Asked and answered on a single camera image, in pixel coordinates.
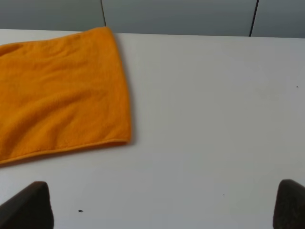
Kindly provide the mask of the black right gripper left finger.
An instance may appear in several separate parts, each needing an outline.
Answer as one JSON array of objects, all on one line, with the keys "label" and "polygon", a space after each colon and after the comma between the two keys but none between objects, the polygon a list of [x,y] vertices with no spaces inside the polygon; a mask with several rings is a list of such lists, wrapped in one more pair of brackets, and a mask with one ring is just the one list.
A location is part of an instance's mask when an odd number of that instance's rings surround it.
[{"label": "black right gripper left finger", "polygon": [[2,229],[52,229],[54,216],[49,187],[35,181],[0,206]]}]

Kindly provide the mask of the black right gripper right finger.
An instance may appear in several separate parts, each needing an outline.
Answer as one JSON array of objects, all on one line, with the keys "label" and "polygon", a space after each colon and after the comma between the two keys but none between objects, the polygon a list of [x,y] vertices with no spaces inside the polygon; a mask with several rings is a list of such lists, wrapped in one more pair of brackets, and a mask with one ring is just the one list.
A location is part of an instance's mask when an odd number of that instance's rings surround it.
[{"label": "black right gripper right finger", "polygon": [[294,180],[284,179],[278,186],[273,228],[305,228],[305,187]]}]

